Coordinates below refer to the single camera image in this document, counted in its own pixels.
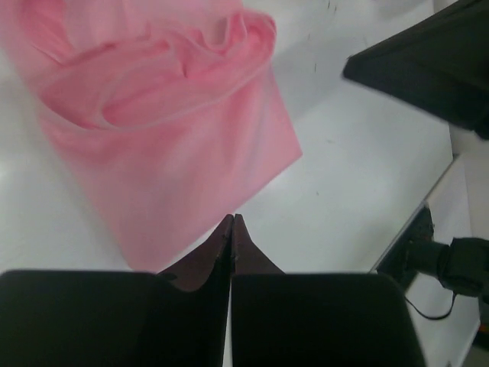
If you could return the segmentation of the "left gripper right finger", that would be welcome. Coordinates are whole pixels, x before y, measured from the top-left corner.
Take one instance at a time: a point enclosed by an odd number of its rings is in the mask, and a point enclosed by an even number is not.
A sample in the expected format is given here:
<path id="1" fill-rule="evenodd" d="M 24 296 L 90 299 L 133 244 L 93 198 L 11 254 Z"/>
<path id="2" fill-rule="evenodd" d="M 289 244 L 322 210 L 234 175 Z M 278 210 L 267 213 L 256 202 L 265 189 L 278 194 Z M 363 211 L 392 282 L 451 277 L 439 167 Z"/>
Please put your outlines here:
<path id="1" fill-rule="evenodd" d="M 401 289 L 379 274 L 287 274 L 232 227 L 235 366 L 423 366 Z"/>

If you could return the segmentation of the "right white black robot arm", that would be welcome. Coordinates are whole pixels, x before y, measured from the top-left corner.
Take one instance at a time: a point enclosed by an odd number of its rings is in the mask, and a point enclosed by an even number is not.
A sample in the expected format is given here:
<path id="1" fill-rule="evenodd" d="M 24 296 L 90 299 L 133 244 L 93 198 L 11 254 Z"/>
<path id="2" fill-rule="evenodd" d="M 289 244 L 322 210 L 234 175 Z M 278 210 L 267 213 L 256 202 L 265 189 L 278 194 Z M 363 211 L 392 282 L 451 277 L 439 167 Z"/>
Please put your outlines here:
<path id="1" fill-rule="evenodd" d="M 350 57 L 342 75 L 487 140 L 488 3 L 456 1 Z M 486 240 L 416 241 L 405 264 L 456 294 L 488 299 Z"/>

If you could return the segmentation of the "pink t shirt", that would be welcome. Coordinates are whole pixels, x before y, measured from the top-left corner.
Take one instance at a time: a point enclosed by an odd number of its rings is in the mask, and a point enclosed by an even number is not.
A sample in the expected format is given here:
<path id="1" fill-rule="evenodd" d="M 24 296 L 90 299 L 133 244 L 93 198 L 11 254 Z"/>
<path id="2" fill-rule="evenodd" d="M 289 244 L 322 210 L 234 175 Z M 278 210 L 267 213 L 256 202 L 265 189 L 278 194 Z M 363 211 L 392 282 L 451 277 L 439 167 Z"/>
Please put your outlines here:
<path id="1" fill-rule="evenodd" d="M 277 26 L 240 1 L 3 1 L 1 46 L 134 270 L 159 271 L 302 154 Z"/>

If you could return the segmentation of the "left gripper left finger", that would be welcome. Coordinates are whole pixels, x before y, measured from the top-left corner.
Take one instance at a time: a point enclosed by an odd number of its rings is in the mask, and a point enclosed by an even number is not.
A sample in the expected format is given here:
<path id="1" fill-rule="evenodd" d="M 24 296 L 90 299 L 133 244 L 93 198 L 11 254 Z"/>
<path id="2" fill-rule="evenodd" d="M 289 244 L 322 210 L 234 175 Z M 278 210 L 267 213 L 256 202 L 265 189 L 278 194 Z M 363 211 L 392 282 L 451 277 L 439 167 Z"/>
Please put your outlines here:
<path id="1" fill-rule="evenodd" d="M 1 276 L 3 366 L 220 366 L 232 216 L 164 271 Z"/>

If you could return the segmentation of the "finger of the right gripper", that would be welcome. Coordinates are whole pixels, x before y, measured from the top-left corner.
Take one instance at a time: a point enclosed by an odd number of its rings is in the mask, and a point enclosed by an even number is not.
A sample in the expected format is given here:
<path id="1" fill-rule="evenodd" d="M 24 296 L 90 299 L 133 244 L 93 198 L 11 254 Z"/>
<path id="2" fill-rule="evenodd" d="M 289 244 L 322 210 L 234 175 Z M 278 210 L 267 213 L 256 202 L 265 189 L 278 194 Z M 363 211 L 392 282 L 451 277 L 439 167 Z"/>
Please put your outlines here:
<path id="1" fill-rule="evenodd" d="M 488 3 L 456 1 L 348 58 L 347 80 L 488 138 Z"/>

